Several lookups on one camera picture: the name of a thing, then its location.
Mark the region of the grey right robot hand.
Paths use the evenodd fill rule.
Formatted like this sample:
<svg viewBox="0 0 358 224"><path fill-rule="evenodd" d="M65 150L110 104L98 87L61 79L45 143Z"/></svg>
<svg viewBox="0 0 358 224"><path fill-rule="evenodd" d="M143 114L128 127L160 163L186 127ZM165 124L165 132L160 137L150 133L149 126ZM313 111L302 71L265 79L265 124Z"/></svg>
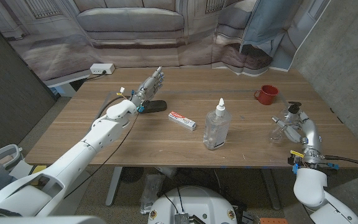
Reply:
<svg viewBox="0 0 358 224"><path fill-rule="evenodd" d="M296 116L291 115L290 119L280 120L276 116L273 116L272 119L290 141L302 144L305 162L322 162L321 136L315 123L304 111L300 110Z"/></svg>

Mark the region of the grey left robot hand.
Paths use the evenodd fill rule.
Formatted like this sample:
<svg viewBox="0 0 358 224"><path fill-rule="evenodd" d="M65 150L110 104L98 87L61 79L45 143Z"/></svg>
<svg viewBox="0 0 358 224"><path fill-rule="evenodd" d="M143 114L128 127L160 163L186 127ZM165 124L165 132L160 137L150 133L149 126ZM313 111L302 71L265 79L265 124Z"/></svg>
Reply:
<svg viewBox="0 0 358 224"><path fill-rule="evenodd" d="M131 102L139 108L146 106L162 87L163 78L164 73L162 72L162 67L159 67L145 82L139 85L138 90L135 91L131 97Z"/></svg>

